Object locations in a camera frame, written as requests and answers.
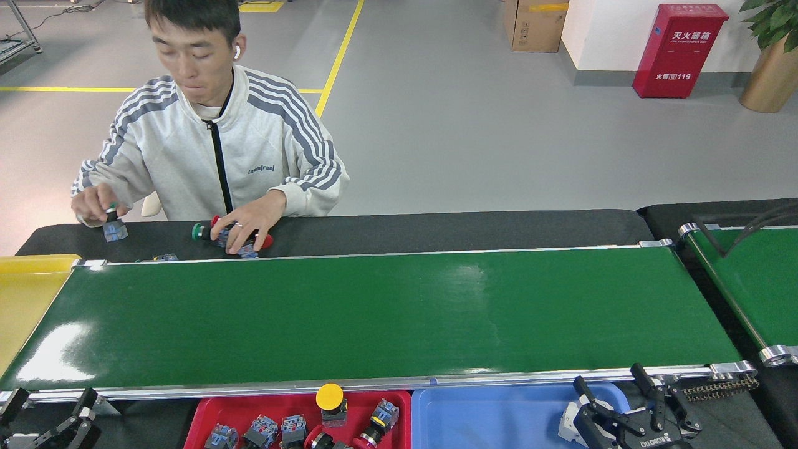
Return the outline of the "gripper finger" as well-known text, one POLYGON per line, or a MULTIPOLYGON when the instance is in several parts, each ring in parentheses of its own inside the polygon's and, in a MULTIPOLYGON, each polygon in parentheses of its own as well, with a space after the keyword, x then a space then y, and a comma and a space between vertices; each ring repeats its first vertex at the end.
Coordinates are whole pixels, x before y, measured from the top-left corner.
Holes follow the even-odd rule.
POLYGON ((72 415, 54 429, 28 443, 25 448, 94 448, 102 429, 94 423, 92 407, 98 394, 94 389, 83 390, 72 415))
POLYGON ((22 411, 29 395, 26 389, 14 389, 1 407, 1 431, 11 431, 11 423, 22 411))

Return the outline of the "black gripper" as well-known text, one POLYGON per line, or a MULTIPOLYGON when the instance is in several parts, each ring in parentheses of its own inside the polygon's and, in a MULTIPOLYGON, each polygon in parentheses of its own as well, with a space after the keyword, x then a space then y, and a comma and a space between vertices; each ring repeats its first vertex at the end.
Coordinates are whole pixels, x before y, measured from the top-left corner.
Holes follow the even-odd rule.
POLYGON ((654 380, 641 364, 630 367, 635 383, 647 405, 631 415, 619 414, 599 403, 582 376, 573 386, 581 406, 574 418, 575 427, 589 448, 693 448, 693 440, 704 425, 691 415, 683 390, 654 380))

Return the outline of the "person's right hand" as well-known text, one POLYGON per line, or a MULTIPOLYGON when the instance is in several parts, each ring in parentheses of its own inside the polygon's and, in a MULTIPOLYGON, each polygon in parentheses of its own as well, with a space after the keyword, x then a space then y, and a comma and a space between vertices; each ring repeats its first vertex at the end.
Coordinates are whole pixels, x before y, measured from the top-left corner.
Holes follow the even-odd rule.
POLYGON ((88 227, 105 224, 108 219, 106 210, 112 206, 112 203, 117 204, 119 217, 125 216, 131 210, 131 206, 119 200, 111 185, 107 183, 87 187, 71 199, 72 212, 77 221, 88 227))

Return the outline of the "person's left hand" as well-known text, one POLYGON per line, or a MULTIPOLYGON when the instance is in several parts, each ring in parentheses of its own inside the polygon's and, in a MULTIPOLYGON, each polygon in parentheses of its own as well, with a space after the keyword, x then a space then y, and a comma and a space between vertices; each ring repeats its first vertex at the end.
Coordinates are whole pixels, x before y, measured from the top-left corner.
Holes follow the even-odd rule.
POLYGON ((229 231, 226 252, 236 254, 251 238, 254 239, 253 250, 262 249, 269 231, 282 218, 287 208, 287 196, 281 190, 269 190, 264 196, 255 201, 237 207, 228 215, 220 217, 219 221, 211 228, 211 239, 216 241, 222 230, 233 225, 229 231))

